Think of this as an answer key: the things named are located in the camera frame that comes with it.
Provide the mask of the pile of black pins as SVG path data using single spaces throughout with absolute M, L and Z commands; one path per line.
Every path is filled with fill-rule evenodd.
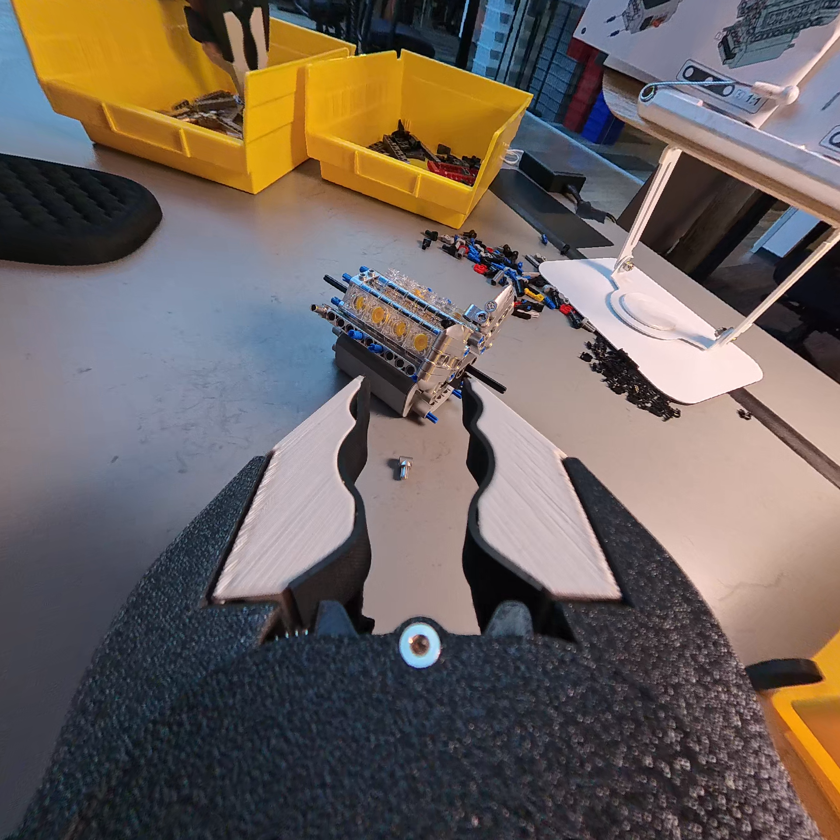
M 664 422 L 681 416 L 679 408 L 642 376 L 627 353 L 614 348 L 600 334 L 586 341 L 580 358 L 613 393 L 623 396 L 636 408 Z

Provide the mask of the black power adapter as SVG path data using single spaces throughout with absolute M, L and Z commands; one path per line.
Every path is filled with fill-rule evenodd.
M 579 195 L 585 185 L 585 175 L 558 170 L 527 151 L 521 154 L 518 168 L 546 193 Z

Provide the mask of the pile of grey brick parts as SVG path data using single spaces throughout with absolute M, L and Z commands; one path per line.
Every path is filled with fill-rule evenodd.
M 244 101 L 236 93 L 218 90 L 185 99 L 158 113 L 235 140 L 244 138 Z

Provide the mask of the white booklet stand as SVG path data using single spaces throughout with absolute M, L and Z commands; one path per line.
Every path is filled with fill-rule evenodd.
M 640 374 L 670 400 L 705 402 L 762 378 L 759 365 L 732 346 L 770 306 L 838 244 L 838 163 L 804 145 L 754 128 L 707 105 L 687 90 L 740 93 L 782 106 L 799 96 L 795 85 L 726 77 L 687 76 L 647 84 L 638 95 L 639 116 L 671 139 L 662 152 L 650 187 L 615 258 L 543 261 L 539 272 L 568 299 L 597 333 L 635 363 Z M 665 191 L 683 151 L 699 151 L 740 169 L 761 186 L 782 186 L 787 197 L 807 197 L 821 205 L 832 227 L 825 242 L 795 268 L 776 291 L 733 328 L 713 328 L 679 299 L 636 267 L 634 249 Z

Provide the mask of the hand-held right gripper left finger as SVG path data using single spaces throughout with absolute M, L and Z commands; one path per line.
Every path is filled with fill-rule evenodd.
M 356 377 L 268 453 L 212 590 L 216 603 L 350 602 L 371 567 L 356 486 L 368 459 L 371 385 Z

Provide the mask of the black mesh chair pad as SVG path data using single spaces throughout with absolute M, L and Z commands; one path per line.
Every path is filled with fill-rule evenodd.
M 161 224 L 154 195 L 103 171 L 1 154 L 1 259 L 96 266 L 131 255 Z

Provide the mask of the black and red brick parts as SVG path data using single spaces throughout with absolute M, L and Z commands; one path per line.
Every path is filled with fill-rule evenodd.
M 412 133 L 402 120 L 398 120 L 394 131 L 383 134 L 380 140 L 367 148 L 396 161 L 423 166 L 429 172 L 465 186 L 474 186 L 480 173 L 480 157 L 458 156 L 443 143 L 433 150 Z

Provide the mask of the blue plastic storage crates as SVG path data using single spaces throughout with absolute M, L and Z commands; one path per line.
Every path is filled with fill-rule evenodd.
M 606 54 L 572 38 L 567 56 L 574 62 L 570 84 L 561 113 L 561 123 L 569 131 L 594 144 L 612 146 L 623 130 L 622 120 L 614 117 L 603 93 Z

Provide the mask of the yellow plastic crate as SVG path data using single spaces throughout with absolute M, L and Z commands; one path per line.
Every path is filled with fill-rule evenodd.
M 776 663 L 772 688 L 788 740 L 839 813 L 839 635 L 813 658 Z

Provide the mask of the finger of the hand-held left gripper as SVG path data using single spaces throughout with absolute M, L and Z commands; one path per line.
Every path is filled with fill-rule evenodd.
M 198 1 L 197 42 L 210 49 L 213 58 L 231 64 L 244 62 L 244 13 L 245 2 Z
M 266 1 L 245 1 L 245 58 L 248 70 L 268 67 L 270 15 Z

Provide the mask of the yellow plastic bin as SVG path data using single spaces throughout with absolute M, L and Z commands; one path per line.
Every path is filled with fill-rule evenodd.
M 168 116 L 234 83 L 187 31 L 185 2 L 12 2 L 52 108 L 91 141 L 258 194 L 308 158 L 306 67 L 353 56 L 342 40 L 269 20 L 268 67 L 245 80 L 244 138 Z
M 306 137 L 323 179 L 461 228 L 500 171 L 529 91 L 403 50 L 307 68 Z M 434 150 L 480 158 L 474 185 L 372 150 L 398 123 Z

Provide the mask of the grey brick engine model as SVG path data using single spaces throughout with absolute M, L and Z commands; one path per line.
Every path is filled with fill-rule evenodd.
M 497 290 L 487 302 L 459 308 L 393 270 L 382 274 L 362 266 L 341 281 L 330 276 L 324 280 L 339 294 L 312 304 L 311 312 L 329 323 L 336 339 L 346 333 L 412 376 L 432 407 L 426 417 L 415 416 L 435 424 L 436 411 L 450 397 L 460 398 L 468 376 L 504 393 L 504 386 L 479 373 L 476 363 L 511 315 L 509 289 Z

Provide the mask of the instruction booklet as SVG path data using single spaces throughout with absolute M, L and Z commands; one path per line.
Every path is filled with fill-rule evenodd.
M 838 1 L 589 2 L 574 33 L 640 117 L 734 160 L 838 169 Z

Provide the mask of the pile of colourful brick parts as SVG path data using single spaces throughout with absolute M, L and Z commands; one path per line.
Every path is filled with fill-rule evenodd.
M 540 268 L 545 258 L 541 254 L 523 254 L 507 244 L 494 246 L 473 229 L 446 234 L 428 228 L 421 233 L 421 247 L 429 249 L 433 245 L 455 259 L 469 262 L 473 272 L 490 287 L 509 289 L 514 318 L 534 320 L 549 310 L 563 315 L 573 329 L 595 332 L 592 322 L 543 276 Z

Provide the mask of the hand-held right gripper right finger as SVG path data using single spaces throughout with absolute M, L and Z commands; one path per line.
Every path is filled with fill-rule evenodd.
M 487 385 L 467 381 L 461 402 L 476 482 L 467 533 L 479 556 L 554 601 L 619 602 L 565 453 Z

